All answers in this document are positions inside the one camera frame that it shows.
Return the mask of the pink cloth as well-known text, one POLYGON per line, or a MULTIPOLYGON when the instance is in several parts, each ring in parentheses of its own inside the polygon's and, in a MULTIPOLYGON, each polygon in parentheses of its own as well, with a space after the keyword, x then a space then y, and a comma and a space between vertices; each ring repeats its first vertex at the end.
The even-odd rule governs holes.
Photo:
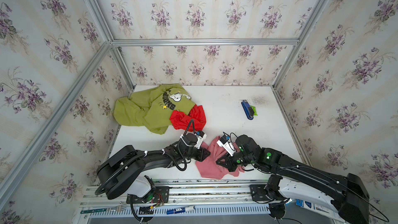
POLYGON ((202 162, 197 161, 195 163, 200 175, 203 178, 210 179, 222 179, 228 174, 238 177, 241 173, 244 173, 244 170, 241 166, 239 166, 234 172, 229 172, 227 168, 216 164, 216 161, 219 158, 221 158, 223 155, 228 155, 228 152, 217 144, 219 140, 220 137, 217 136, 209 145, 202 143, 201 147, 207 149, 210 152, 210 156, 202 162))

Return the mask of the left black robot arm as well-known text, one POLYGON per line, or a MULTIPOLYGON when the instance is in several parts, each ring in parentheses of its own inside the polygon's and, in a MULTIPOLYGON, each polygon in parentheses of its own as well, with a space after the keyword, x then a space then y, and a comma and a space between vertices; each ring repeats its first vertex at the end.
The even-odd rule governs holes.
POLYGON ((196 130, 192 120, 178 141, 162 150, 137 150, 127 145, 97 168, 99 186, 94 194, 105 194, 107 199, 113 200, 126 192, 132 195, 132 190, 138 189, 142 195, 146 195, 152 190, 149 177, 144 177, 148 186, 134 186, 142 172, 158 168, 186 171, 188 162, 203 162, 210 156, 211 152, 202 147, 205 139, 206 134, 196 130))

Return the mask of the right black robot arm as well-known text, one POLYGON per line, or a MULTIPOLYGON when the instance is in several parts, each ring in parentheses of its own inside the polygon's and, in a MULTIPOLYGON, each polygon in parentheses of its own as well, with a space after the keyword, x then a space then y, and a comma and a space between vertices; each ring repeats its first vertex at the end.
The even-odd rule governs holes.
POLYGON ((252 165, 269 176, 265 185, 251 187, 251 195, 254 202, 269 206, 273 218, 283 217, 283 205, 289 200, 302 200, 331 210, 349 224, 367 224, 371 218, 389 222, 371 203, 364 183, 354 174, 343 176, 316 169, 275 149, 260 147, 246 135, 233 141, 224 134, 217 144, 227 151, 217 165, 229 172, 252 165))

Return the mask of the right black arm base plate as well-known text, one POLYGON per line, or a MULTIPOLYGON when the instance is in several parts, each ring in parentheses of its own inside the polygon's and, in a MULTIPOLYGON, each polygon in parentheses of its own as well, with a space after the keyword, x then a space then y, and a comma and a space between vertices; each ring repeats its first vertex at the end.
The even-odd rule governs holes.
POLYGON ((261 204, 272 202, 287 203, 290 200, 279 192, 278 186, 252 184, 249 188, 252 200, 261 204))

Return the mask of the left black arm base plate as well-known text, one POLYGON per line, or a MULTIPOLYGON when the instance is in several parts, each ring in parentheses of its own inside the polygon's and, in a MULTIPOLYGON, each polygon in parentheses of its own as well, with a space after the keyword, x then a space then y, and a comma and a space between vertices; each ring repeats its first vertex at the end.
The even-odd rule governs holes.
POLYGON ((138 197, 136 195, 127 195, 127 204, 144 204, 144 203, 168 203, 170 187, 162 186, 151 189, 145 196, 138 197))

